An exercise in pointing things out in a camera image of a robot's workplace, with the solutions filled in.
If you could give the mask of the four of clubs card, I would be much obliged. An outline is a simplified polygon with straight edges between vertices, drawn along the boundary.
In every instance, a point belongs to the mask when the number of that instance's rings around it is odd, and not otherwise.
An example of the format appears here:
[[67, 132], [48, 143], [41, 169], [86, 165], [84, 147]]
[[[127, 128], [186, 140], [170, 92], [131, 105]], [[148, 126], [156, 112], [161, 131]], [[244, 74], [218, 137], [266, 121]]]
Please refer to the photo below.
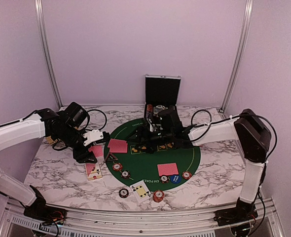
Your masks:
[[143, 180], [138, 181], [137, 183], [134, 183], [129, 187], [138, 202], [143, 202], [152, 197], [151, 191]]

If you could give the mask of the black 100 chips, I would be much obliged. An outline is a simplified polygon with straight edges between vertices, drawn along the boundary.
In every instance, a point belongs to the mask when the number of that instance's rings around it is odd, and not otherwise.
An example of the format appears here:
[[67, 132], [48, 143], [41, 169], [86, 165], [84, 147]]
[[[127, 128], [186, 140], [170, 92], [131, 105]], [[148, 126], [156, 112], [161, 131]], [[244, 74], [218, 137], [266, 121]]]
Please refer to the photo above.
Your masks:
[[129, 178], [130, 178], [130, 172], [127, 171], [127, 170], [122, 171], [122, 172], [121, 172], [121, 177], [122, 177], [123, 179], [129, 179]]
[[166, 183], [169, 182], [170, 179], [169, 179], [168, 176], [162, 175], [162, 176], [160, 176], [159, 180], [160, 180], [161, 183], [166, 184]]

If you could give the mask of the red yellow 5 chip stack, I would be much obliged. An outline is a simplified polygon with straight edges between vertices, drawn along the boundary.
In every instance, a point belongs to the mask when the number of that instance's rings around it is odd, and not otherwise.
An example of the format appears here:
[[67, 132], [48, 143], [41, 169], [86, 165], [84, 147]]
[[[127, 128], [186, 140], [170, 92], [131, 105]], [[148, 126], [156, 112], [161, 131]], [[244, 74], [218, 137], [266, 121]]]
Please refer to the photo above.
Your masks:
[[164, 199], [164, 192], [162, 190], [156, 190], [153, 193], [153, 200], [155, 202], [161, 202]]

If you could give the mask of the red 5 chips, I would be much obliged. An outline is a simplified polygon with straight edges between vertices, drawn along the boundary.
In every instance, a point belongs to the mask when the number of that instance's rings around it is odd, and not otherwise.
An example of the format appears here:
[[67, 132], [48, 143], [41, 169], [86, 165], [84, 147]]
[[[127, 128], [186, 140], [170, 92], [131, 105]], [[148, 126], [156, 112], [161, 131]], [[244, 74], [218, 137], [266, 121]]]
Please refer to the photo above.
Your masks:
[[188, 180], [192, 177], [192, 174], [189, 171], [184, 171], [182, 173], [182, 177], [183, 177], [183, 179]]
[[113, 169], [114, 171], [121, 171], [121, 170], [123, 169], [123, 166], [122, 166], [121, 163], [114, 163], [114, 164], [112, 165], [112, 169]]

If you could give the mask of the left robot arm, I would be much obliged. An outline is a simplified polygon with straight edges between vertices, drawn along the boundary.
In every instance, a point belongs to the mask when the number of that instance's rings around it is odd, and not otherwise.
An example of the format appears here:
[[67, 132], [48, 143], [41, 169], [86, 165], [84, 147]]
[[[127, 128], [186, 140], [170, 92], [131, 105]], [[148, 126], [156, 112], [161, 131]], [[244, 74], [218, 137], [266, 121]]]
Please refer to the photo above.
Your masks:
[[[97, 163], [96, 156], [89, 149], [109, 141], [110, 135], [103, 128], [80, 128], [84, 121], [89, 122], [90, 115], [76, 102], [58, 112], [50, 108], [35, 110], [23, 118], [0, 125], [0, 152], [32, 140], [52, 138], [70, 148], [76, 162]], [[66, 212], [48, 206], [37, 188], [25, 185], [1, 169], [0, 193], [20, 202], [25, 216], [48, 224], [62, 220]]]

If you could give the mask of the blue small blind button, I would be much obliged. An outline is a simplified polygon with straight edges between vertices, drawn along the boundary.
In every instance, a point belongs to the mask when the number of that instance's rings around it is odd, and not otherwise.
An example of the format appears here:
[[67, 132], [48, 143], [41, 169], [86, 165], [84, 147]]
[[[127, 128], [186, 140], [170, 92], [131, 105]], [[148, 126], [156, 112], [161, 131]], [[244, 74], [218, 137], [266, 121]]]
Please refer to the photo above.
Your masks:
[[180, 175], [171, 175], [170, 181], [172, 184], [179, 184], [182, 181], [182, 177]]

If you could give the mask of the black red 100 chip stack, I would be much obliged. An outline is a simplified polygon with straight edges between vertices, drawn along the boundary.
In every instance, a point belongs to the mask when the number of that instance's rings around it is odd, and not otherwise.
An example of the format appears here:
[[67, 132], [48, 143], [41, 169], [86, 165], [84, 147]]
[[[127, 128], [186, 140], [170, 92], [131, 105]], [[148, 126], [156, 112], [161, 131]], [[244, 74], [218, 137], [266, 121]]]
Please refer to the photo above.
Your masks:
[[122, 188], [119, 190], [119, 196], [121, 198], [127, 198], [129, 195], [129, 191], [126, 188]]

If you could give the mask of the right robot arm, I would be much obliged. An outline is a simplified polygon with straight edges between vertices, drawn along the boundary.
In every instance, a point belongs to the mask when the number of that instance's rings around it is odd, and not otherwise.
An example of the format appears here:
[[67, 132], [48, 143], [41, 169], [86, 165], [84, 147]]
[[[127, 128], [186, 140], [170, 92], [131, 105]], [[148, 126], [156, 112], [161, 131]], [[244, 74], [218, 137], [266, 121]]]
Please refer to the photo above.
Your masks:
[[270, 143], [272, 138], [277, 138], [276, 131], [269, 120], [251, 109], [244, 109], [240, 114], [221, 120], [213, 120], [212, 115], [209, 119], [206, 124], [191, 121], [190, 125], [184, 126], [178, 111], [168, 108], [160, 111], [154, 121], [144, 118], [126, 139], [148, 154], [169, 143], [178, 149], [213, 143], [234, 146], [245, 167], [241, 192], [235, 206], [216, 211], [214, 220], [219, 226], [225, 226], [256, 218], [255, 200], [260, 197], [268, 158], [274, 150]]

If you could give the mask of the red playing card deck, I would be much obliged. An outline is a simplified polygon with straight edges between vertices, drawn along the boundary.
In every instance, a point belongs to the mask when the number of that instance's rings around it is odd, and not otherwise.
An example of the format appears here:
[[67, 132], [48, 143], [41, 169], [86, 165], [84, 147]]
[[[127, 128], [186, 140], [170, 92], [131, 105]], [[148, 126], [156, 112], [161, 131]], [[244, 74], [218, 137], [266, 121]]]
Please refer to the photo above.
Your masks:
[[96, 158], [104, 156], [103, 147], [101, 145], [91, 146], [88, 151], [93, 153]]

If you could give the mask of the red card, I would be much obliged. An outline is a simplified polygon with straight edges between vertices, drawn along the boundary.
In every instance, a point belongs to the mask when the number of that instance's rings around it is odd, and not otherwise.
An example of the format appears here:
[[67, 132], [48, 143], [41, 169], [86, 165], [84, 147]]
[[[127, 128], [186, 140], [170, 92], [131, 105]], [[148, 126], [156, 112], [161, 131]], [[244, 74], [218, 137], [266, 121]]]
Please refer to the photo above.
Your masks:
[[164, 163], [157, 165], [158, 174], [159, 176], [171, 176], [171, 175], [178, 175], [178, 167], [176, 163]]
[[128, 144], [119, 144], [119, 145], [115, 145], [110, 147], [109, 151], [111, 153], [120, 153], [120, 154], [125, 154], [128, 151]]
[[118, 140], [118, 139], [110, 139], [108, 143], [108, 148], [121, 148], [127, 144], [125, 140]]

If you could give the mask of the triangular black red dealer button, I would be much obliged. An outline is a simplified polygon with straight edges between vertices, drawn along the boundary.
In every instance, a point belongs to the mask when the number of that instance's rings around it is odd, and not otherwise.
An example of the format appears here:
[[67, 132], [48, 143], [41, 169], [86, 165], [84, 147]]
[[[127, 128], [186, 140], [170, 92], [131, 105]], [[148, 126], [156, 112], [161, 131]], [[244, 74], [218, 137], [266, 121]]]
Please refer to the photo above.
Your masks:
[[105, 162], [113, 162], [113, 161], [117, 161], [117, 160], [118, 160], [118, 158], [111, 152], [109, 152], [104, 159]]

